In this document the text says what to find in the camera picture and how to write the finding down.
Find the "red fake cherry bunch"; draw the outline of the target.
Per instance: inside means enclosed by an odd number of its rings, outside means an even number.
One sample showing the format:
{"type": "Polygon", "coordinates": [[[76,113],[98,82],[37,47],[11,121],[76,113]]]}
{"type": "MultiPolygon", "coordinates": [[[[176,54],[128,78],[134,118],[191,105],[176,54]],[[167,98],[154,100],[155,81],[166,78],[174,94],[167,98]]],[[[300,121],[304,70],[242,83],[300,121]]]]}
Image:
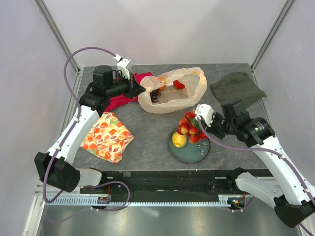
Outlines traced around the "red fake cherry bunch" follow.
{"type": "Polygon", "coordinates": [[[179,120],[179,125],[177,127],[176,133],[180,136],[184,145],[187,140],[191,144],[195,144],[201,140],[207,139],[206,135],[197,126],[196,114],[192,111],[185,112],[184,117],[179,120]]]}

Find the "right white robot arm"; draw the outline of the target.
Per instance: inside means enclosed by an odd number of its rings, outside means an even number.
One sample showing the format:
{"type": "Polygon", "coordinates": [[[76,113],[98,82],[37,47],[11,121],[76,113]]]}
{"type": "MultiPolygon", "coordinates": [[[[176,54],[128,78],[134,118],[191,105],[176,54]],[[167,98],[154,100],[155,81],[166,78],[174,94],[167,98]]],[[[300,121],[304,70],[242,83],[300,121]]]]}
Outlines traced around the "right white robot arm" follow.
{"type": "Polygon", "coordinates": [[[272,207],[278,218],[288,227],[300,225],[315,212],[315,187],[296,168],[281,146],[275,131],[263,118],[251,118],[242,101],[225,104],[223,114],[210,105],[199,105],[195,114],[202,132],[208,139],[223,139],[234,135],[245,143],[238,151],[254,152],[266,165],[278,185],[274,186],[238,168],[225,181],[230,193],[240,190],[250,193],[272,207]]]}

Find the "fake orange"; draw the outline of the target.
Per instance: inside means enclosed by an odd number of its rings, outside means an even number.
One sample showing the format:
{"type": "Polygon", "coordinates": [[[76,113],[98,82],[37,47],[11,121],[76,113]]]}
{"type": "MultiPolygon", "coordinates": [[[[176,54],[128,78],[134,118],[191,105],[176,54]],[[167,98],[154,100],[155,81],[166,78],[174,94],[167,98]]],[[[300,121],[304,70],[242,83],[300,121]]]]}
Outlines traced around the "fake orange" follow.
{"type": "Polygon", "coordinates": [[[166,78],[163,77],[160,82],[159,82],[159,87],[158,87],[158,90],[164,90],[166,88],[166,78]]]}

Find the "red fake pepper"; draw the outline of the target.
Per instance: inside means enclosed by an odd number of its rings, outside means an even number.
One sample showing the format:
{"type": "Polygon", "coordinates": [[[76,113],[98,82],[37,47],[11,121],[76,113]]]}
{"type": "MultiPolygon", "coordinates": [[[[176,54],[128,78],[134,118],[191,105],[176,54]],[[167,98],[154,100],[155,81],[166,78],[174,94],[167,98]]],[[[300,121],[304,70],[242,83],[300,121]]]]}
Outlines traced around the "red fake pepper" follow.
{"type": "Polygon", "coordinates": [[[182,89],[185,88],[185,85],[182,84],[182,83],[181,83],[180,81],[178,81],[178,80],[174,80],[174,81],[173,81],[173,86],[174,86],[174,88],[177,89],[177,90],[182,90],[182,89]]]}

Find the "yellow fake lemon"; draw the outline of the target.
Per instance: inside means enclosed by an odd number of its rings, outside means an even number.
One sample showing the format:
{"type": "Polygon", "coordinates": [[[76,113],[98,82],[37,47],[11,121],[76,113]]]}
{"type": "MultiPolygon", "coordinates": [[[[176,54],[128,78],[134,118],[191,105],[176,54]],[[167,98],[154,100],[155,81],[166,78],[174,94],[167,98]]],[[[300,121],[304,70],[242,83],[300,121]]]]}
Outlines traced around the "yellow fake lemon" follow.
{"type": "Polygon", "coordinates": [[[187,136],[186,135],[181,135],[178,132],[175,132],[172,135],[172,144],[176,148],[182,148],[187,142],[187,136]]]}

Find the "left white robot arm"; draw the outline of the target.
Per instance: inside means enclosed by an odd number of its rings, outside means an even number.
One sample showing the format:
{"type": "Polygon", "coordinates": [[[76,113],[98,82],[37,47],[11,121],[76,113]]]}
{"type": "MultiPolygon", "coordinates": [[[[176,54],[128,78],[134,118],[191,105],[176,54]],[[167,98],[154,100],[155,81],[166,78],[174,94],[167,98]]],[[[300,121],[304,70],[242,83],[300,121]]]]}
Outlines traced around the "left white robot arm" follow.
{"type": "Polygon", "coordinates": [[[65,131],[46,153],[38,152],[34,158],[43,183],[65,192],[86,185],[96,193],[107,190],[108,181],[102,178],[101,171],[79,170],[72,163],[83,139],[110,105],[111,98],[120,95],[134,98],[145,91],[129,69],[122,62],[117,63],[116,70],[108,65],[95,68],[93,80],[79,99],[79,107],[65,131]]]}

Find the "translucent plastic bag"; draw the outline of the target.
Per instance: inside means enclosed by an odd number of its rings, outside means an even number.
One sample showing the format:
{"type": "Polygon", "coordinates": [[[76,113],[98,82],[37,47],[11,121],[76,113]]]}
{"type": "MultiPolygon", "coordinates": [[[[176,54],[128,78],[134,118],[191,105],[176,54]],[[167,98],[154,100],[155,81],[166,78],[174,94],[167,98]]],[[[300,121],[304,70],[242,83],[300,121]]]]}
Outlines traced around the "translucent plastic bag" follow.
{"type": "Polygon", "coordinates": [[[147,76],[140,85],[146,90],[138,96],[138,102],[143,110],[148,113],[166,114],[194,106],[199,102],[208,85],[204,72],[199,67],[180,68],[163,73],[159,76],[147,76]],[[158,89],[160,80],[166,78],[166,88],[161,90],[157,103],[152,103],[150,92],[158,89]],[[182,90],[173,86],[173,81],[178,80],[185,85],[182,90]]]}

